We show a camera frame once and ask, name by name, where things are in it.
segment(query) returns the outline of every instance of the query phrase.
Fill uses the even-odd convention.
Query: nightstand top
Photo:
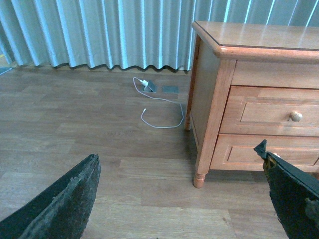
[[[319,27],[196,21],[193,28],[221,58],[319,61]]]

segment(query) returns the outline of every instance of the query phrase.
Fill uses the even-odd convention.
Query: wooden floor
[[[192,185],[192,132],[174,125],[179,106],[147,99],[132,77],[153,80],[156,97],[182,102],[190,74],[11,70],[0,76],[0,220],[91,153],[102,172],[84,239],[286,239],[262,172],[212,171]],[[162,85],[180,93],[163,94]]]

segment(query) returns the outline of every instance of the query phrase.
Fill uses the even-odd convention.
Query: wooden nightstand
[[[319,28],[193,23],[197,33],[185,129],[209,169],[263,170],[253,148],[319,172]]]

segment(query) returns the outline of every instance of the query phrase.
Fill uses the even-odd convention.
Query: black object
[[[287,236],[319,239],[319,181],[267,152],[266,144],[263,140],[254,150],[264,159],[270,197]]]
[[[99,156],[91,154],[24,207],[0,222],[0,239],[79,239],[99,183]]]

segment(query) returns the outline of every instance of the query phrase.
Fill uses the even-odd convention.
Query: drawer
[[[306,172],[319,169],[319,140],[316,137],[220,134],[210,169],[262,171],[263,160],[254,151],[263,139],[267,151]]]
[[[232,86],[220,133],[319,136],[319,90]]]

